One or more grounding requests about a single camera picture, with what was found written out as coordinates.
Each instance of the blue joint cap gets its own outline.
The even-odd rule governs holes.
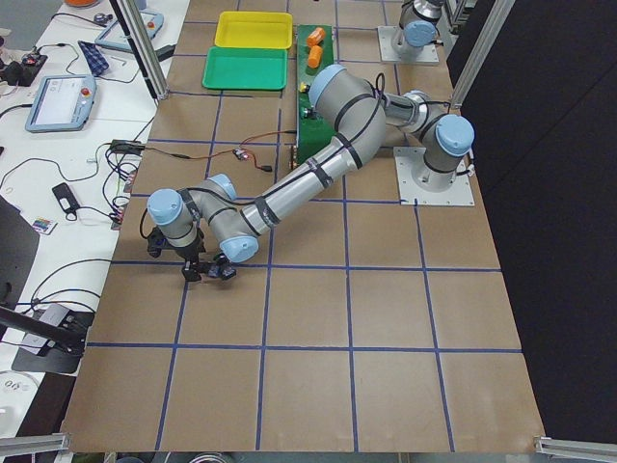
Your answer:
[[[171,188],[156,190],[148,198],[148,212],[156,225],[169,225],[182,212],[182,197]]]
[[[469,151],[475,137],[471,123],[455,114],[443,116],[437,123],[435,134],[443,150],[456,157],[463,157]]]
[[[209,180],[212,180],[221,188],[223,188],[225,193],[232,201],[235,201],[235,199],[238,197],[238,195],[235,193],[235,188],[233,188],[233,183],[231,183],[231,180],[225,174],[217,174],[214,177],[210,177]]]
[[[428,21],[413,21],[405,26],[403,35],[411,46],[428,45],[435,38],[437,29]]]
[[[231,262],[250,259],[259,249],[259,243],[254,236],[234,236],[221,242],[220,246]]]
[[[310,89],[308,89],[308,100],[313,107],[317,104],[319,97],[330,81],[342,70],[345,70],[345,68],[341,65],[329,65],[315,76],[312,84],[310,84]]]

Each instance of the tiled table surface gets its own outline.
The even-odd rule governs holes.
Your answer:
[[[198,156],[295,128],[293,48],[282,92],[201,86],[218,15],[236,9],[334,25],[339,61],[383,72],[388,92],[451,92],[443,55],[380,63],[375,28],[398,20],[398,1],[193,0],[150,146]],[[63,427],[73,449],[532,451],[543,426],[477,185],[475,207],[399,205],[396,130],[262,236],[235,279],[186,285],[174,253],[147,255],[148,194],[226,173],[252,198],[288,172],[293,141],[251,146],[273,174],[146,151]]]

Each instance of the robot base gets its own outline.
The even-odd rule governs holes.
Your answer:
[[[415,56],[401,56],[392,48],[392,37],[398,30],[398,26],[379,26],[379,49],[382,53],[382,61],[404,63],[410,65],[436,66],[440,63],[435,45],[430,44],[422,48]]]
[[[412,178],[415,163],[423,163],[425,148],[395,147],[396,176],[398,177],[398,194],[401,204],[414,205],[475,205],[468,176],[456,177],[452,186],[441,193],[433,193],[421,188]],[[466,169],[461,161],[459,172]]]

